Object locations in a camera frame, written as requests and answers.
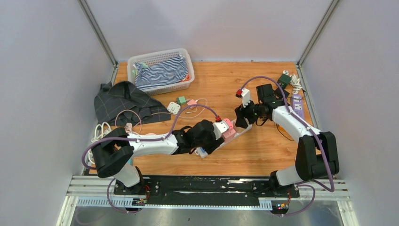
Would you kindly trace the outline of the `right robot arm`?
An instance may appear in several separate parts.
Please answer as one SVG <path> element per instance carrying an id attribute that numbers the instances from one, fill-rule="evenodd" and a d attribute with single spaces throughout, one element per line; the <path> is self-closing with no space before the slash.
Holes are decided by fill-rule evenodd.
<path id="1" fill-rule="evenodd" d="M 332 132 L 322 132 L 302 119 L 282 96 L 277 96 L 271 84 L 256 88 L 258 103 L 251 99 L 250 91 L 239 89 L 236 96 L 242 103 L 235 109 L 237 127 L 246 129 L 258 120 L 271 120 L 281 126 L 297 143 L 293 166 L 271 173 L 269 191 L 282 196 L 287 186 L 319 178 L 329 178 L 339 172 L 336 137 Z"/>

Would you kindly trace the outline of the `light pink cube plug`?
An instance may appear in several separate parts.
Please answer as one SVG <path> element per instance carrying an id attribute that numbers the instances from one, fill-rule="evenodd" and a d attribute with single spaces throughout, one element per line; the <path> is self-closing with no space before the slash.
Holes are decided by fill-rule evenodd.
<path id="1" fill-rule="evenodd" d="M 234 128 L 230 128 L 228 131 L 226 131 L 222 134 L 222 137 L 225 142 L 228 142 L 234 138 L 235 134 L 236 134 L 236 130 Z"/>

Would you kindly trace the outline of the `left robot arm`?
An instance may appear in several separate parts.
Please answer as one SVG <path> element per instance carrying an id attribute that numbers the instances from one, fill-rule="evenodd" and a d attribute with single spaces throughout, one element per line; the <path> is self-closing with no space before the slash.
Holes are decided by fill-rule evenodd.
<path id="1" fill-rule="evenodd" d="M 211 154 L 224 142 L 222 134 L 228 129 L 224 121 L 208 120 L 162 135 L 136 135 L 115 129 L 103 142 L 91 148 L 97 175 L 99 178 L 113 177 L 132 194 L 140 194 L 144 181 L 138 167 L 129 164 L 133 157 L 191 154 L 198 148 Z"/>

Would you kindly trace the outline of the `white plug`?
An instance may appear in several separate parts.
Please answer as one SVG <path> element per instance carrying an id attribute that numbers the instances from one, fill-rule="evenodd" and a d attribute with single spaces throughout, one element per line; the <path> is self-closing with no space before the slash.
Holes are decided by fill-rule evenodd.
<path id="1" fill-rule="evenodd" d="M 167 110 L 174 115 L 177 115 L 181 110 L 181 105 L 176 102 L 170 102 L 167 106 Z"/>

